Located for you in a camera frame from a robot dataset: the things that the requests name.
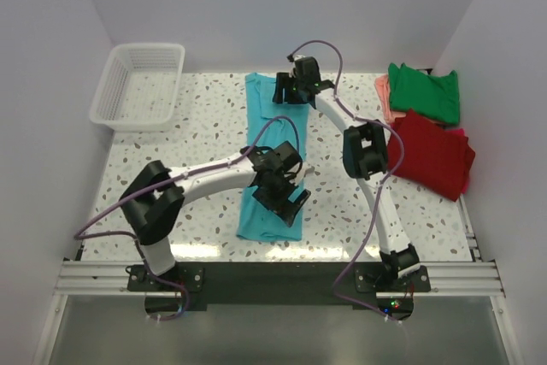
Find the turquoise t shirt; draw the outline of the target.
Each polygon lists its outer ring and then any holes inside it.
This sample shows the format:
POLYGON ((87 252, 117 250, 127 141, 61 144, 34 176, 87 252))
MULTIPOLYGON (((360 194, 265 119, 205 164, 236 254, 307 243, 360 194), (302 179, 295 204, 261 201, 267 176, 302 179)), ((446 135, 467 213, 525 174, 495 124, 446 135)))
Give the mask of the turquoise t shirt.
MULTIPOLYGON (((302 158, 307 157, 307 105, 273 102, 276 79, 258 73, 245 77, 249 144, 258 139, 260 146, 275 148, 288 141, 302 158)), ((303 235, 303 214, 298 213, 292 226, 266 210, 255 198, 254 187, 244 189, 239 213, 237 236, 259 242, 300 241, 303 235)))

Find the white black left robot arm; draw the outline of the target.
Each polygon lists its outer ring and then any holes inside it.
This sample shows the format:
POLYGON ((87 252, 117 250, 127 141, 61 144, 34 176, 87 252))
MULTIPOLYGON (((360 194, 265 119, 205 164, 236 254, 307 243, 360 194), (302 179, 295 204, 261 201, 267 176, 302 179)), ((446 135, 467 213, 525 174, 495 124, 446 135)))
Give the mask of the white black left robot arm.
POLYGON ((177 280, 176 261, 169 234, 183 206, 232 189, 252 190, 251 197, 287 227, 310 197, 299 189, 303 159, 288 141, 275 148, 246 146, 222 160, 182 169, 161 161, 148 163, 120 198, 121 211, 137 237, 138 249, 148 266, 146 278, 158 290, 177 280))

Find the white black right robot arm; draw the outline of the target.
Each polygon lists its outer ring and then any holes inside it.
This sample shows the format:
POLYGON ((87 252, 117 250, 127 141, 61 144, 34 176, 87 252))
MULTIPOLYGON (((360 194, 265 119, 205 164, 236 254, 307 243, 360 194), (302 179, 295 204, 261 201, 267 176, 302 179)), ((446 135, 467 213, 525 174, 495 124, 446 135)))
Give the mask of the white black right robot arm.
POLYGON ((337 84, 321 78, 319 64, 313 57, 290 55, 287 60, 293 68, 277 74, 273 102, 308 104, 342 133, 344 170, 363 191, 372 213, 371 224, 378 235, 382 264, 379 281, 390 290, 401 290, 421 263, 385 188, 390 178, 385 132, 392 129, 381 121, 366 120, 353 113, 338 96, 337 84))

